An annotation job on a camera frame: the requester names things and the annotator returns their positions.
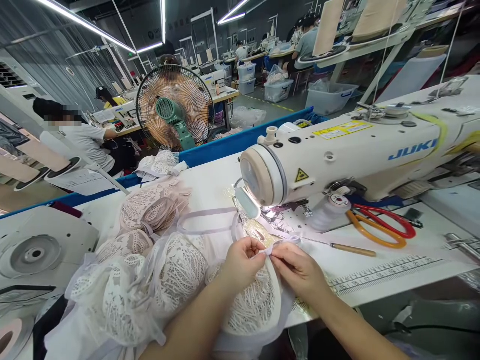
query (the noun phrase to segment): yellow warning sticker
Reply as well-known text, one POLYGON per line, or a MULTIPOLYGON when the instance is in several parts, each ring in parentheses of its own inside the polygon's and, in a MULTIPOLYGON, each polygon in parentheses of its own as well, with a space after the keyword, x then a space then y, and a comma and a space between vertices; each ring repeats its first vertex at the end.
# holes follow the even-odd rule
POLYGON ((315 131, 314 134, 326 140, 330 140, 342 137, 344 135, 353 134, 372 127, 373 124, 369 122, 352 120, 339 126, 331 127, 325 130, 315 131))
POLYGON ((299 181, 306 180, 310 176, 307 175, 305 171, 303 171, 301 168, 298 169, 298 174, 296 175, 296 180, 295 182, 298 183, 299 181))

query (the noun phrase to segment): hand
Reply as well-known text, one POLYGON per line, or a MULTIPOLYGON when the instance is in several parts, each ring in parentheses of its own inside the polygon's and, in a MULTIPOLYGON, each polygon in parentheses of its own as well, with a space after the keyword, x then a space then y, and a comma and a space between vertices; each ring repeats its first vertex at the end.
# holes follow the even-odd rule
POLYGON ((252 284, 257 273, 264 267, 267 255, 259 254, 261 250, 265 250, 265 246, 249 236, 230 246, 219 277, 235 295, 252 284))
POLYGON ((271 262, 295 293, 313 306, 333 292, 317 262, 295 244, 285 242, 273 248, 271 262))

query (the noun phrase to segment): juki logo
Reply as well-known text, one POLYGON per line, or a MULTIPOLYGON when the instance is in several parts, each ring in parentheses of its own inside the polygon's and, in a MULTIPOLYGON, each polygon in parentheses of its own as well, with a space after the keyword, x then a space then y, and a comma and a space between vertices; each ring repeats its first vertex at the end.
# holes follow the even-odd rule
POLYGON ((390 155, 388 160, 395 160, 399 158, 403 158, 404 156, 412 155, 414 153, 419 153, 423 150, 428 150, 437 146, 438 139, 428 140, 427 142, 421 142, 417 145, 413 145, 412 147, 406 147, 403 149, 398 150, 396 155, 390 155))

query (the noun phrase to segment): ceiling light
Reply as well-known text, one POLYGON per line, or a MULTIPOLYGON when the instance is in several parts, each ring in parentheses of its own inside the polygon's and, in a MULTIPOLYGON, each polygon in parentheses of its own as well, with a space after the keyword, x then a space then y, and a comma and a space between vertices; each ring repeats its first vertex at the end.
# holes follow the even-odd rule
POLYGON ((75 13, 71 12, 69 9, 67 9, 65 6, 60 5, 58 2, 53 1, 53 0, 36 0, 39 3, 45 5, 46 7, 55 10, 57 13, 63 15, 66 18, 69 18, 70 20, 76 22, 79 25, 82 25, 83 27, 87 28, 91 32, 94 32, 97 35, 100 35, 101 37, 104 37, 105 39, 109 40, 110 42, 117 44, 118 46, 124 48, 125 50, 128 50, 131 53, 134 53, 135 50, 132 48, 128 47, 125 45, 123 42, 118 41, 114 37, 111 37, 109 34, 107 34, 105 31, 100 30, 98 27, 92 25, 85 19, 81 18, 80 16, 76 15, 75 13))
POLYGON ((242 12, 240 15, 236 15, 234 17, 231 17, 231 18, 228 18, 226 20, 221 20, 218 22, 218 25, 223 25, 223 24, 226 24, 226 23, 230 23, 232 21, 235 21, 235 20, 238 20, 238 19, 241 19, 245 16, 245 13, 242 12))
POLYGON ((226 22, 229 22, 230 20, 236 20, 236 19, 240 19, 239 17, 232 17, 231 19, 229 19, 229 16, 232 15, 232 14, 235 14, 235 12, 240 9, 243 5, 245 5, 246 3, 248 3, 249 0, 243 0, 242 2, 240 2, 237 6, 235 6, 228 14, 226 14, 224 17, 222 17, 220 19, 220 21, 218 22, 218 25, 221 25, 221 24, 225 24, 226 22))
POLYGON ((161 40, 165 43, 167 37, 167 8, 165 0, 161 0, 161 40))
POLYGON ((159 48, 159 47, 161 47, 163 44, 164 44, 163 42, 159 42, 159 43, 156 43, 156 44, 153 44, 153 45, 144 47, 143 49, 138 50, 138 51, 137 51, 137 54, 141 54, 141 53, 147 52, 147 51, 149 51, 149 50, 152 50, 152 49, 155 49, 155 48, 159 48))

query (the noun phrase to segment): scissors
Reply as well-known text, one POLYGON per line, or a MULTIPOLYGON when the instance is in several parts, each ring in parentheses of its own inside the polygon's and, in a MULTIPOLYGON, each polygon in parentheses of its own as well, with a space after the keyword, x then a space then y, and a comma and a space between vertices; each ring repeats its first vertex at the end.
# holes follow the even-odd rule
POLYGON ((357 229, 363 236, 366 238, 372 240, 373 242, 385 246, 387 248, 392 248, 392 249, 402 249, 405 246, 407 246, 407 241, 406 239, 412 239, 414 238, 417 233, 414 229, 414 227, 400 215, 397 215, 391 211, 384 210, 378 207, 372 207, 372 206, 365 206, 365 205, 359 205, 359 204, 353 204, 352 205, 352 210, 347 211, 347 216, 353 223, 353 226, 355 226, 355 229, 357 229), (368 219, 366 217, 361 216, 358 213, 354 213, 354 211, 360 211, 362 214, 370 217, 371 219, 368 219), (377 215, 374 215, 371 213, 371 211, 376 212, 376 213, 381 213, 385 214, 388 217, 394 219, 397 223, 402 225, 405 229, 405 232, 402 232, 400 230, 397 230, 396 228, 390 226, 387 224, 385 221, 380 219, 377 215), (387 241, 383 241, 382 239, 372 235, 369 233, 362 225, 360 225, 360 221, 364 222, 367 225, 370 225, 381 232, 387 234, 390 236, 392 239, 395 240, 396 243, 391 243, 387 241))

